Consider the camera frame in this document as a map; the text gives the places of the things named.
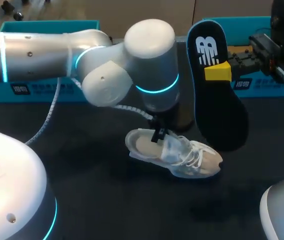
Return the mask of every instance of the shoelace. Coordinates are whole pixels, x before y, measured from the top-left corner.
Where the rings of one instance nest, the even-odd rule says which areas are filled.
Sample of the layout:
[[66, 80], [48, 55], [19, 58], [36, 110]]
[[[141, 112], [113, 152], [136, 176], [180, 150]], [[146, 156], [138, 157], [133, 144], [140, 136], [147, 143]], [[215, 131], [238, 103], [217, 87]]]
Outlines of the shoelace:
[[[215, 155], [215, 152], [211, 151], [207, 147], [199, 146], [196, 141], [190, 141], [185, 136], [178, 136], [178, 137], [180, 140], [184, 141], [186, 144], [190, 146], [190, 151], [185, 157], [181, 158], [182, 160], [181, 162], [172, 164], [172, 166], [185, 165], [187, 167], [198, 169], [199, 167], [201, 167], [204, 151]], [[197, 157], [193, 157], [195, 152], [198, 153]]]

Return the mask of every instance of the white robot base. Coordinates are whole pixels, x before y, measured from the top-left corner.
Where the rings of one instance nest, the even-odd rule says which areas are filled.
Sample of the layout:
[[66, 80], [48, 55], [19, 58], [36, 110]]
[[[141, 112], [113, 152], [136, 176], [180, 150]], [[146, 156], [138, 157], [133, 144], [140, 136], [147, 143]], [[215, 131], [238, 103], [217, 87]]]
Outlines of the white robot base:
[[0, 133], [0, 240], [61, 240], [45, 168], [24, 143]]

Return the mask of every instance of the new balance logo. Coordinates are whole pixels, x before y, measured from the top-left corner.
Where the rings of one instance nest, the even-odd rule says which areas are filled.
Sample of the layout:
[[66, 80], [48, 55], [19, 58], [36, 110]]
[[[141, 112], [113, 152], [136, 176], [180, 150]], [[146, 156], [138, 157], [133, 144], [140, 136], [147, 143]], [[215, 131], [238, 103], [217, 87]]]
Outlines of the new balance logo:
[[201, 65], [215, 65], [219, 64], [219, 59], [217, 50], [217, 43], [213, 37], [208, 36], [206, 38], [198, 36], [195, 40], [197, 52], [202, 54], [198, 58]]

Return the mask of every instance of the blue led ring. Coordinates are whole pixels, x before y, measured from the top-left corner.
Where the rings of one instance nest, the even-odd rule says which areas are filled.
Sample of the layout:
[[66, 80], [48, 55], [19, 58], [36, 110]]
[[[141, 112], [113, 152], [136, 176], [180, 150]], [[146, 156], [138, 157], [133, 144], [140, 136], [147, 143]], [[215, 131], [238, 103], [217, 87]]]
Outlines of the blue led ring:
[[169, 89], [171, 89], [179, 80], [179, 74], [177, 75], [175, 81], [168, 87], [162, 89], [162, 90], [157, 90], [157, 91], [149, 91], [149, 90], [145, 90], [139, 86], [136, 86], [137, 89], [139, 89], [141, 92], [147, 93], [147, 94], [159, 94], [159, 93], [163, 93]]

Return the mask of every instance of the yellow clip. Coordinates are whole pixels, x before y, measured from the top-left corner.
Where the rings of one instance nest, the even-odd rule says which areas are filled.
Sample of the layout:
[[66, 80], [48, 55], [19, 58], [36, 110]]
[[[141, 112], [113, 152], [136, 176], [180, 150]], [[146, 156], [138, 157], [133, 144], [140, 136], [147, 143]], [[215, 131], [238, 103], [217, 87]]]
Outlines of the yellow clip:
[[204, 74], [206, 81], [232, 81], [231, 66], [227, 61], [205, 67]]

